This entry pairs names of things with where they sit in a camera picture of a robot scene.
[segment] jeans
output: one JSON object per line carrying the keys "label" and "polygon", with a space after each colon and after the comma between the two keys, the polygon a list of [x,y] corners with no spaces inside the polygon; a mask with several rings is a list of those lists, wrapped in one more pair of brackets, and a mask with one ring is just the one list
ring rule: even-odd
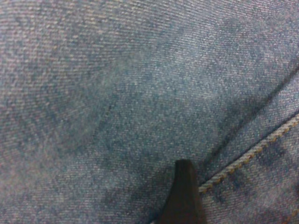
{"label": "jeans", "polygon": [[0,0],[0,223],[141,223],[191,159],[208,223],[297,223],[299,4]]}

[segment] seam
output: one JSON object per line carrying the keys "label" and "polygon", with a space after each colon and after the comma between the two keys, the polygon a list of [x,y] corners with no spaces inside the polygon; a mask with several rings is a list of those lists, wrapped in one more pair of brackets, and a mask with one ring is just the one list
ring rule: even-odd
{"label": "seam", "polygon": [[248,164],[255,155],[261,153],[263,149],[269,146],[270,142],[275,142],[277,139],[288,133],[293,127],[299,124],[299,114],[294,116],[292,119],[287,121],[285,124],[280,126],[272,134],[270,134],[265,139],[261,140],[258,144],[252,147],[249,151],[243,154],[238,160],[234,161],[222,171],[214,175],[206,183],[199,187],[199,193],[205,194],[213,188],[214,185],[221,183],[229,174],[233,174],[237,169],[241,168],[243,165]]}
{"label": "seam", "polygon": [[288,224],[291,220],[291,218],[295,217],[299,214],[299,209],[295,209],[292,214],[282,223],[282,224]]}

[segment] denim fabric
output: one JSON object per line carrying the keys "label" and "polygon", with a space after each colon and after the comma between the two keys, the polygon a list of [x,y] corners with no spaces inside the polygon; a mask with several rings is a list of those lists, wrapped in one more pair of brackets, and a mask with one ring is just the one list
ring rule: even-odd
{"label": "denim fabric", "polygon": [[[297,114],[298,11],[293,0],[0,0],[0,223],[149,223],[182,158],[204,187]],[[261,156],[275,165],[252,160],[207,192],[211,223],[289,217],[296,130],[281,138],[287,157],[270,146]],[[243,176],[252,197],[231,189]]]}

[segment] orange stitching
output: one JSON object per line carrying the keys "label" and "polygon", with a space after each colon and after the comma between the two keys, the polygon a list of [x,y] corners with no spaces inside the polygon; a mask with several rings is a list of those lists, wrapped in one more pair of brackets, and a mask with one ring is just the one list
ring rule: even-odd
{"label": "orange stitching", "polygon": [[292,212],[292,214],[282,224],[288,224],[290,222],[291,218],[294,218],[298,214],[299,214],[299,209],[295,209]]}
{"label": "orange stitching", "polygon": [[[293,127],[299,124],[299,115],[297,115],[295,118],[295,121],[288,125],[281,133],[277,133],[272,139],[268,140],[268,142],[275,142],[277,141],[278,138],[281,138],[284,134],[288,133]],[[268,143],[264,143],[261,147],[259,147],[256,151],[252,152],[247,156],[247,158],[243,161],[240,161],[239,164],[232,166],[230,170],[228,170],[226,173],[223,173],[218,179],[216,179],[214,182],[209,183],[203,190],[200,190],[199,192],[202,194],[205,194],[208,192],[210,189],[213,188],[214,185],[217,185],[221,183],[228,175],[227,174],[233,174],[237,169],[241,168],[243,165],[248,164],[252,158],[256,154],[259,154],[263,151],[263,149],[267,148],[269,146]]]}

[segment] denim seam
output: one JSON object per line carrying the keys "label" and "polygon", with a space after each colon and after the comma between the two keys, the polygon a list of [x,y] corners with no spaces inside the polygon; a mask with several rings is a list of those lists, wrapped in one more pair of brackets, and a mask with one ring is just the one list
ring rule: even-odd
{"label": "denim seam", "polygon": [[225,167],[222,171],[214,175],[206,183],[202,184],[199,187],[199,192],[205,194],[206,192],[211,190],[214,185],[217,185],[220,182],[222,182],[228,176],[228,174],[233,174],[237,169],[241,168],[245,164],[248,164],[250,160],[254,158],[255,155],[261,153],[264,148],[267,148],[269,146],[268,143],[275,142],[278,138],[281,138],[284,134],[288,133],[293,127],[295,127],[298,124],[299,114],[297,114],[292,119],[287,121],[285,124],[280,126],[268,137],[261,140],[258,144],[256,144],[249,151],[243,154],[238,160],[234,161],[233,163]]}
{"label": "denim seam", "polygon": [[292,214],[282,224],[288,224],[292,218],[299,214],[299,209],[295,209]]}

